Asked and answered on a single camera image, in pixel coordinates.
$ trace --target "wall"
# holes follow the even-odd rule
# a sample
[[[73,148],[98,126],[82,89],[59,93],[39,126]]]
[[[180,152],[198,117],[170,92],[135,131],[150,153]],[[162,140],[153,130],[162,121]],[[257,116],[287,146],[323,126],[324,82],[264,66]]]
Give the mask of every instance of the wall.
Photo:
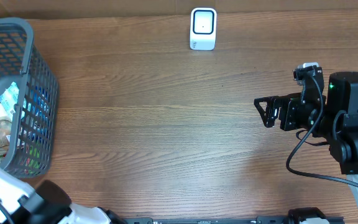
[[[354,9],[358,0],[0,0],[0,17],[79,17],[189,14],[194,7],[220,12]]]

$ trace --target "plastic basket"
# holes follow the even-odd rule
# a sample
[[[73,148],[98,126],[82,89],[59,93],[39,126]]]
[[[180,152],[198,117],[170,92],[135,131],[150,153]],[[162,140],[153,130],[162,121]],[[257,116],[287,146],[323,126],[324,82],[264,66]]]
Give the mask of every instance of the plastic basket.
[[[9,150],[0,167],[18,178],[49,170],[57,116],[58,82],[33,42],[25,20],[0,19],[0,94],[12,82],[20,89]]]

